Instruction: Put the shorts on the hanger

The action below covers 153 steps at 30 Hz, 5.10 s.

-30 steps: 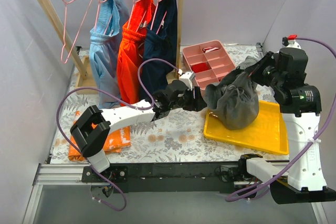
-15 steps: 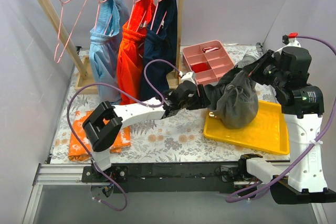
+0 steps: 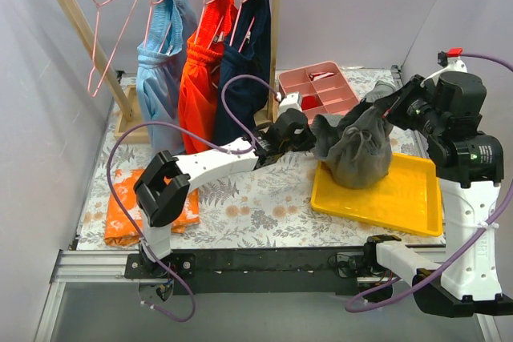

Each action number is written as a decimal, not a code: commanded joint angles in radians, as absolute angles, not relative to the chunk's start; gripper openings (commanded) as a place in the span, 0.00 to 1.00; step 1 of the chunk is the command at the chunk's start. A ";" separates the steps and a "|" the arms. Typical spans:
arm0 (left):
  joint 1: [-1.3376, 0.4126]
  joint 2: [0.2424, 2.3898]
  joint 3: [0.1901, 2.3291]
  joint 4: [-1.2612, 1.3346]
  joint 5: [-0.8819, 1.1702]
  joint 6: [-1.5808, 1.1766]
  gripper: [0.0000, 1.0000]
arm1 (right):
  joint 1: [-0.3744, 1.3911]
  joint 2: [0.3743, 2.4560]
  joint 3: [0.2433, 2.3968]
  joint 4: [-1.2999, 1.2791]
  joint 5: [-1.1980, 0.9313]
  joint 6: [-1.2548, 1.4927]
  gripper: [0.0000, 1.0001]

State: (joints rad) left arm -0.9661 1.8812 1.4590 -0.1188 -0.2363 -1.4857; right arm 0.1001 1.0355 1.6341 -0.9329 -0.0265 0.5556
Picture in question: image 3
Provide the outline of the grey shorts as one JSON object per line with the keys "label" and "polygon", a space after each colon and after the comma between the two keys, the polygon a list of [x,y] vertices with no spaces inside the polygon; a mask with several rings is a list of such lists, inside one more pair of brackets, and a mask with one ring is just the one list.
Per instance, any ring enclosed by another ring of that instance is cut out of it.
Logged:
{"label": "grey shorts", "polygon": [[395,91],[395,85],[378,81],[347,114],[314,117],[310,126],[316,139],[313,155],[329,168],[338,185],[365,189],[388,175],[393,126],[373,103]]}

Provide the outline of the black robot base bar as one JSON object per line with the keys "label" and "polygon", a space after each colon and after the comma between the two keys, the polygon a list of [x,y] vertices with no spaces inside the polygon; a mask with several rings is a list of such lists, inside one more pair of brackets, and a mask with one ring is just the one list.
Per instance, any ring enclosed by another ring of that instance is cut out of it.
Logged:
{"label": "black robot base bar", "polygon": [[163,259],[196,294],[331,292],[353,295],[389,274],[364,261],[363,247],[175,250]]}

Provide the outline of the orange white cloth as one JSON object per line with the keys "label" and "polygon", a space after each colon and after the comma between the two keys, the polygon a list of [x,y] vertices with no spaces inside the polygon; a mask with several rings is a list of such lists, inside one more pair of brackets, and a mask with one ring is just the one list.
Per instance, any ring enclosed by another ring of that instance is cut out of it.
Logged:
{"label": "orange white cloth", "polygon": [[[115,171],[113,188],[121,203],[125,206],[130,217],[139,228],[142,227],[142,214],[136,203],[133,190],[135,182],[143,174],[143,169]],[[199,190],[191,192],[184,204],[184,208],[175,221],[172,222],[172,233],[183,234],[188,227],[200,223]],[[111,195],[107,206],[107,221],[104,233],[104,242],[107,246],[132,246],[139,242],[139,233],[129,218],[123,213],[114,196]]]}

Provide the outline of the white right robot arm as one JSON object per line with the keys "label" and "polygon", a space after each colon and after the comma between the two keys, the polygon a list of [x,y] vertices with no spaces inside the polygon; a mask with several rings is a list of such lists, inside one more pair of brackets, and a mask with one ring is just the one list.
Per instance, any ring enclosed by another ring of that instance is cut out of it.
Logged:
{"label": "white right robot arm", "polygon": [[442,190],[446,251],[431,263],[395,235],[373,235],[363,268],[387,270],[412,287],[418,308],[435,316],[509,316],[495,263],[495,206],[504,177],[503,148],[479,131],[487,90],[480,77],[449,70],[432,78],[416,74],[400,90],[374,102],[388,123],[417,131],[428,143]]}

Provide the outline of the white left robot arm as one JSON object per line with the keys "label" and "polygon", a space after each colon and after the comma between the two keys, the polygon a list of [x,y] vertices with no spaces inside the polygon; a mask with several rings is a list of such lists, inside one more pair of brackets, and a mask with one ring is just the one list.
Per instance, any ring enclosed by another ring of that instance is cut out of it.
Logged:
{"label": "white left robot arm", "polygon": [[277,162],[290,151],[308,151],[316,139],[301,111],[289,109],[275,123],[231,143],[193,155],[161,151],[134,185],[143,217],[143,268],[155,278],[171,267],[171,225],[188,194],[217,179],[250,172]]}

